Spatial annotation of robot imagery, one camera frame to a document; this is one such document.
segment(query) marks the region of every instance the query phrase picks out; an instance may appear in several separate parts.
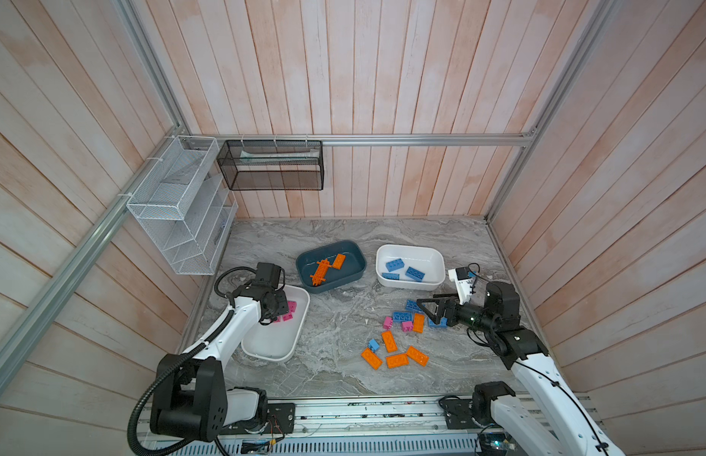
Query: light blue building block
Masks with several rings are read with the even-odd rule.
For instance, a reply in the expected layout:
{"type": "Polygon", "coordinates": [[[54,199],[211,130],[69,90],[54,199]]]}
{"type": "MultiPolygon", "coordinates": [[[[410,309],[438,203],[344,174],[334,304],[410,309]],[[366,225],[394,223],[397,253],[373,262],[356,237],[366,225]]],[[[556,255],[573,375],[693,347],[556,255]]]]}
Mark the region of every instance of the light blue building block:
{"type": "Polygon", "coordinates": [[[430,328],[446,328],[446,317],[442,317],[442,319],[439,321],[438,325],[435,325],[434,322],[432,322],[430,318],[427,318],[427,320],[429,320],[429,327],[430,328]]]}
{"type": "Polygon", "coordinates": [[[424,273],[409,267],[409,269],[406,269],[406,277],[410,277],[416,280],[417,282],[421,282],[422,280],[424,280],[424,273]]]}
{"type": "Polygon", "coordinates": [[[414,312],[416,314],[423,314],[423,312],[421,311],[419,306],[416,305],[416,301],[413,299],[406,300],[406,310],[409,310],[409,311],[414,312]]]}
{"type": "Polygon", "coordinates": [[[397,269],[401,268],[403,268],[403,260],[401,258],[386,263],[386,269],[388,269],[389,272],[396,271],[397,269]]]}
{"type": "Polygon", "coordinates": [[[411,312],[394,312],[394,322],[413,322],[411,312]]]}

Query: wood panel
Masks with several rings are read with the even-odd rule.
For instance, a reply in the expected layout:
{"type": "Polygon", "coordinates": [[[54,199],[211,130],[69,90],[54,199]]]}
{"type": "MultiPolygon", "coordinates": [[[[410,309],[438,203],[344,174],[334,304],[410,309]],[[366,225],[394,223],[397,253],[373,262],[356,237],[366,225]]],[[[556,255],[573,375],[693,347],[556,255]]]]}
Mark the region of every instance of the wood panel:
{"type": "MultiPolygon", "coordinates": [[[[111,4],[0,0],[0,343],[166,135],[161,99],[111,4]]],[[[121,451],[197,295],[128,222],[0,398],[0,454],[121,451]]]]}
{"type": "MultiPolygon", "coordinates": [[[[527,131],[597,3],[225,0],[223,14],[222,0],[134,1],[205,134],[527,131]]],[[[239,194],[253,218],[479,215],[517,152],[335,147],[321,192],[239,194]]]]}
{"type": "Polygon", "coordinates": [[[701,454],[706,2],[621,5],[493,224],[613,441],[701,454]]]}

